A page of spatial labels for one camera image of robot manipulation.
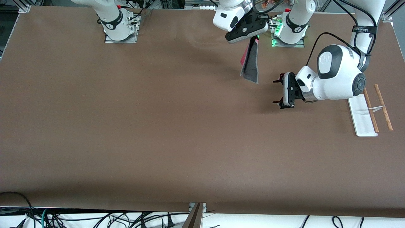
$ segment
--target green light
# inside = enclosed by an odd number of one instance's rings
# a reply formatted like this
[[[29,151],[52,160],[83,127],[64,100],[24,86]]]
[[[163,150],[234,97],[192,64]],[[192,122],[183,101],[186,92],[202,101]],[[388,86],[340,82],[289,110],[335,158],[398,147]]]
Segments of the green light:
[[[280,22],[280,24],[277,26],[276,31],[275,31],[276,36],[280,35],[281,29],[283,29],[283,23]]]

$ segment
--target black cable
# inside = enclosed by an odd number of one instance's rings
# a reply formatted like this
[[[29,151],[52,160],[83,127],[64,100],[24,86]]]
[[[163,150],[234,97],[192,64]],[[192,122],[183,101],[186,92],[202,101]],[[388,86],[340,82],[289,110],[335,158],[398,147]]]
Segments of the black cable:
[[[341,227],[338,227],[338,226],[336,225],[336,223],[335,223],[335,219],[336,219],[336,218],[339,220]],[[334,225],[336,228],[343,228],[342,220],[340,220],[340,218],[339,218],[338,216],[333,216],[333,217],[332,217],[332,223],[333,223],[333,225]]]
[[[164,221],[163,221],[163,218],[161,218],[162,219],[162,228],[164,228]]]
[[[301,228],[304,228],[305,224],[307,223],[309,219],[309,215],[304,219],[303,225],[301,226]]]
[[[216,4],[213,0],[210,0],[212,4],[214,4],[216,7],[218,7],[218,4]]]
[[[145,8],[142,8],[141,11],[139,11],[139,13],[137,13],[134,17],[130,17],[129,20],[132,20],[132,19],[138,17],[139,15],[141,15],[141,14],[142,14],[142,11],[143,11],[144,9],[145,9]]]
[[[279,0],[279,1],[278,1],[276,4],[274,4],[274,6],[272,6],[270,9],[265,10],[265,11],[259,11],[259,10],[257,10],[257,8],[256,8],[256,0],[253,0],[253,7],[252,7],[252,9],[253,9],[253,12],[257,13],[258,15],[263,15],[263,14],[266,14],[266,13],[272,11],[273,9],[275,9],[277,6],[279,6],[279,5],[280,5],[281,3],[283,3],[283,2],[284,2],[284,0]]]
[[[338,3],[337,0],[333,0],[333,1],[336,3],[336,5],[338,5],[341,9],[343,9],[343,11],[345,11],[348,14],[353,19],[355,25],[358,26],[357,19],[345,7],[343,7],[340,3]],[[357,34],[358,33],[356,33],[354,35],[354,40],[353,40],[353,45],[354,45],[355,48],[357,48],[357,45],[356,45]]]
[[[111,213],[108,213],[108,214],[106,214],[104,217],[102,217],[94,226],[93,226],[93,228],[98,228],[99,226],[100,226],[100,224],[102,223],[102,221],[104,220],[104,219],[106,219],[108,216],[110,216],[111,215]]]
[[[189,213],[173,213],[173,214],[170,214],[170,215],[188,215],[188,214],[189,214]],[[158,219],[158,218],[166,217],[166,216],[168,216],[168,215],[153,215],[153,216],[151,216],[151,217],[145,218],[145,220],[144,220],[143,223],[147,223],[147,222],[152,221],[152,220],[154,220],[154,219]]]
[[[130,219],[129,219],[129,217],[128,217],[128,215],[126,214],[126,213],[124,213],[124,215],[125,215],[125,217],[127,217],[127,220],[128,220],[128,227],[131,225],[131,221],[130,221]]]
[[[321,33],[321,34],[318,36],[318,38],[316,38],[315,43],[313,44],[311,53],[309,54],[309,58],[308,58],[308,61],[307,61],[306,66],[308,66],[309,60],[311,59],[311,56],[312,56],[313,50],[315,49],[316,43],[318,42],[319,38],[320,38],[322,35],[325,35],[325,34],[330,35],[330,36],[333,36],[334,38],[336,38],[336,39],[338,39],[339,41],[341,41],[342,43],[344,43],[346,46],[350,47],[356,54],[361,55],[358,49],[352,47],[352,46],[351,46],[350,44],[348,44],[346,41],[342,40],[342,38],[340,38],[340,37],[338,37],[337,35],[332,34],[332,33],[330,33],[330,32],[323,32],[323,33]]]
[[[85,221],[85,220],[94,220],[94,219],[102,219],[103,217],[97,217],[97,218],[86,218],[86,219],[64,219],[64,218],[59,218],[59,220],[63,221]]]
[[[363,222],[364,222],[364,217],[361,217],[361,221],[360,221],[360,226],[359,226],[359,228],[362,228]]]
[[[346,0],[339,0],[339,1],[345,3],[346,5],[349,5],[349,6],[353,7],[353,8],[355,8],[355,9],[358,9],[358,10],[362,11],[364,14],[366,14],[373,21],[374,26],[377,26],[377,23],[375,22],[373,16],[371,16],[371,14],[369,12],[365,11],[364,9],[362,9],[362,8],[352,4],[350,2],[347,2]]]
[[[142,220],[143,218],[145,218],[146,216],[152,214],[152,212],[142,212],[142,214],[140,216],[138,216],[137,219],[135,219],[135,221],[132,223],[132,225],[129,226],[129,228],[134,227],[138,222],[141,222],[142,224]]]
[[[375,19],[373,18],[373,16],[372,16],[369,12],[367,12],[367,11],[365,11],[364,9],[362,9],[362,8],[360,8],[360,7],[358,7],[358,6],[354,5],[354,4],[352,4],[352,3],[350,3],[350,2],[347,2],[347,1],[345,1],[345,0],[339,0],[339,1],[341,1],[341,2],[343,2],[343,3],[345,3],[345,4],[347,4],[347,5],[349,5],[349,6],[353,7],[353,8],[355,8],[355,9],[358,9],[358,10],[362,11],[364,14],[366,14],[366,15],[372,20],[373,25],[374,25],[375,27],[377,26],[377,22],[375,21]],[[371,51],[372,51],[373,48],[374,48],[374,45],[375,45],[375,37],[376,37],[376,36],[377,36],[376,34],[373,35],[373,42],[372,42],[372,44],[371,44],[371,46],[370,46],[368,52],[366,53],[366,54],[368,54],[368,55],[371,54]]]
[[[118,221],[118,219],[119,219],[121,216],[125,215],[125,214],[126,214],[126,213],[122,213],[122,215],[120,215],[120,216],[118,216],[118,217],[115,217],[115,216],[113,216],[113,215],[112,215],[112,216],[109,216],[110,222],[108,223],[107,228],[110,228],[111,225],[112,225],[114,222],[121,223],[121,224],[123,224],[123,225],[125,226],[125,228],[127,228],[126,224],[124,224],[123,222]]]
[[[170,213],[167,213],[167,228],[172,228],[174,227],[175,224],[173,223],[172,217],[170,215]]]
[[[4,191],[4,192],[0,192],[0,196],[1,196],[1,195],[7,195],[7,194],[19,195],[19,196],[21,196],[22,198],[24,198],[25,201],[27,201],[28,206],[30,206],[30,210],[31,210],[32,216],[33,216],[33,217],[35,216],[34,210],[32,209],[32,204],[31,204],[31,202],[28,200],[28,198],[27,198],[24,194],[19,193],[19,192],[16,192],[16,191]]]
[[[25,221],[26,221],[26,219],[22,220],[22,221],[20,222],[20,224],[18,224],[18,225],[16,226],[16,228],[23,228]]]

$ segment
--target white tray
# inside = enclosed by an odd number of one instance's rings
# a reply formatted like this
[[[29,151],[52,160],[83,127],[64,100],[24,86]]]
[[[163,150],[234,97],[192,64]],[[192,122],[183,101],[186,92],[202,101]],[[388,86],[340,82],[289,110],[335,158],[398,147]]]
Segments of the white tray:
[[[354,130],[358,137],[375,137],[378,134],[374,131],[369,109],[363,94],[347,99],[349,101],[350,113],[352,114]]]

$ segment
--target gray cloth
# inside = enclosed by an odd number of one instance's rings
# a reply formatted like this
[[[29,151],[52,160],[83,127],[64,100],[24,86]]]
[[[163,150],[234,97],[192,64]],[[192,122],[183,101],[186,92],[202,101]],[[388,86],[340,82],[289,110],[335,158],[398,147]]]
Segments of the gray cloth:
[[[245,61],[241,70],[241,76],[246,80],[259,84],[259,70],[257,67],[257,51],[259,44],[256,39],[257,36],[250,38],[250,43],[246,50]]]

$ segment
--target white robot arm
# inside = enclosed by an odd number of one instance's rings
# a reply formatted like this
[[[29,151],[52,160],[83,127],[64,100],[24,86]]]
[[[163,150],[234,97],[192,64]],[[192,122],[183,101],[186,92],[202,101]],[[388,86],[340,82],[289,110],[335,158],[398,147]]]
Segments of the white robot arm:
[[[228,31],[225,39],[235,43],[260,33],[269,28],[267,21],[255,13],[254,0],[220,0],[212,23]]]
[[[365,86],[366,70],[370,58],[370,44],[377,31],[385,0],[350,0],[350,3],[368,12],[370,16],[355,9],[357,26],[353,28],[350,46],[330,45],[317,58],[317,73],[304,66],[297,75],[281,74],[279,80],[284,87],[284,96],[278,103],[280,108],[292,108],[295,99],[305,102],[318,100],[340,100],[359,95]]]
[[[278,26],[275,35],[281,41],[294,44],[305,36],[309,19],[315,12],[316,4],[314,0],[296,1],[290,12],[282,14],[282,22]]]
[[[100,18],[104,32],[115,41],[122,41],[134,33],[133,13],[118,9],[114,0],[71,0],[80,5],[88,5]]]

